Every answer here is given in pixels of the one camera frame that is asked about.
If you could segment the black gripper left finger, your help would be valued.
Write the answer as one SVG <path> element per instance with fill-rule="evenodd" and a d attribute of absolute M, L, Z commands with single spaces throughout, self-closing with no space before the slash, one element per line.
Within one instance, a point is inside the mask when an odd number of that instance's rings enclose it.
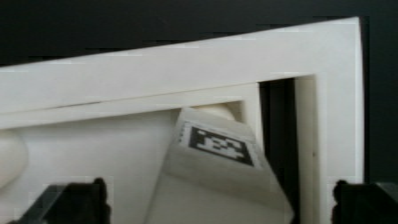
<path fill-rule="evenodd" d="M 14 224 L 110 224 L 106 184 L 50 185 Z"/>

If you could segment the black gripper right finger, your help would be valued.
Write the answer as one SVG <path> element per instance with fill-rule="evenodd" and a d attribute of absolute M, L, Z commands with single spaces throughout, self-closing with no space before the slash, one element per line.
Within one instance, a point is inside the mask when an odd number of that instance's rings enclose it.
<path fill-rule="evenodd" d="M 398 184 L 339 180 L 332 195 L 332 224 L 398 224 Z"/>

